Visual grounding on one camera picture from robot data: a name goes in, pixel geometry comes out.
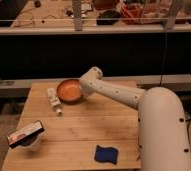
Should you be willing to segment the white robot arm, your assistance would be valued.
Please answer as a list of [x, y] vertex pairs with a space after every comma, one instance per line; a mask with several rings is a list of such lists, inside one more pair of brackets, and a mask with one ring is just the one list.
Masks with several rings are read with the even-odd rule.
[[80, 78], [85, 97], [94, 92], [138, 111], [141, 171], [191, 171], [185, 112], [179, 97], [164, 87], [148, 90], [102, 80], [92, 67]]

